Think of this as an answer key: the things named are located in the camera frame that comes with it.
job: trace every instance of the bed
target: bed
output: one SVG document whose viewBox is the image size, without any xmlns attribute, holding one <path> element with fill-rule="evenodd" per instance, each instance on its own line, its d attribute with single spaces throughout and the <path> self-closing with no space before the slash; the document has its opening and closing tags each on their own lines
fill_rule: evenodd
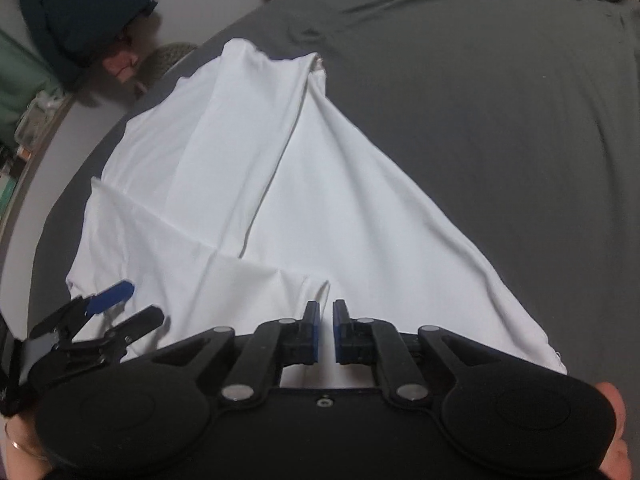
<svg viewBox="0 0 640 480">
<path fill-rule="evenodd" d="M 639 25 L 626 0 L 273 0 L 84 162 L 38 244 L 31 325 L 68 299 L 90 178 L 129 118 L 231 38 L 276 59 L 319 52 L 328 97 L 491 261 L 569 373 L 620 388 L 638 460 Z"/>
</svg>

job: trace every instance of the blue clip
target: blue clip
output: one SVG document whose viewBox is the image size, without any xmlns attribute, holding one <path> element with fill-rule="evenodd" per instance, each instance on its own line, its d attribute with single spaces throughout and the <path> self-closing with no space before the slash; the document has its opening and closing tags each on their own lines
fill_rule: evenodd
<svg viewBox="0 0 640 480">
<path fill-rule="evenodd" d="M 314 361 L 318 362 L 320 353 L 320 304 L 315 302 L 314 305 L 314 322 L 313 322 L 313 342 L 314 342 Z"/>
<path fill-rule="evenodd" d="M 134 290 L 136 288 L 133 283 L 126 280 L 110 286 L 110 288 L 96 294 L 89 300 L 89 304 L 86 306 L 87 315 L 100 314 L 112 306 L 129 301 L 133 296 Z"/>
<path fill-rule="evenodd" d="M 338 302 L 334 301 L 334 346 L 335 346 L 335 362 L 342 360 L 342 337 L 340 334 L 340 307 Z"/>
</svg>

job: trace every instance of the metal rivet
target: metal rivet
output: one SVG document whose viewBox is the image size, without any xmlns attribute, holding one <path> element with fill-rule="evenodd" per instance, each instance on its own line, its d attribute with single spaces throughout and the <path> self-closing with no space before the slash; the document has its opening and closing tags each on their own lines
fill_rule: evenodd
<svg viewBox="0 0 640 480">
<path fill-rule="evenodd" d="M 221 393 L 226 400 L 247 400 L 254 396 L 254 389 L 247 384 L 230 384 Z"/>
<path fill-rule="evenodd" d="M 322 399 L 318 399 L 316 402 L 316 406 L 318 408 L 330 408 L 334 405 L 334 402 L 328 397 L 323 397 Z"/>
<path fill-rule="evenodd" d="M 429 391 L 421 384 L 403 384 L 396 390 L 396 394 L 406 400 L 421 400 L 429 395 Z"/>
</svg>

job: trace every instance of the hand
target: hand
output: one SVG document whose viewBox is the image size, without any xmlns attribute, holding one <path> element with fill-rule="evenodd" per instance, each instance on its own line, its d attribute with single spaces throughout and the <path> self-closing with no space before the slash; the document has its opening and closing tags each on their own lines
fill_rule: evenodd
<svg viewBox="0 0 640 480">
<path fill-rule="evenodd" d="M 629 460 L 626 442 L 622 440 L 626 421 L 625 402 L 618 389 L 611 383 L 598 383 L 596 388 L 609 399 L 613 411 L 616 412 L 616 434 L 607 455 L 600 464 L 600 471 L 611 480 L 631 480 L 631 460 Z"/>
<path fill-rule="evenodd" d="M 6 441 L 5 469 L 9 480 L 40 480 L 51 471 L 49 462 L 36 458 L 43 452 L 36 434 L 34 410 L 12 416 L 6 429 L 11 439 L 22 448 L 15 449 Z"/>
</svg>

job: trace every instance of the finger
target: finger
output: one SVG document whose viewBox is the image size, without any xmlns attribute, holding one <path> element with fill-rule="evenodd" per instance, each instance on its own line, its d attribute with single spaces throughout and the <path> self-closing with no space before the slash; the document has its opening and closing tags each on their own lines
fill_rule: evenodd
<svg viewBox="0 0 640 480">
<path fill-rule="evenodd" d="M 600 466 L 600 471 L 611 480 L 631 480 L 631 460 L 629 460 L 626 452 L 607 453 Z"/>
<path fill-rule="evenodd" d="M 622 395 L 618 389 L 611 383 L 598 383 L 596 384 L 596 389 L 607 397 L 607 400 L 613 407 L 613 411 L 616 413 L 616 436 L 614 437 L 614 440 L 619 439 L 625 432 L 625 401 L 622 399 Z"/>
</svg>

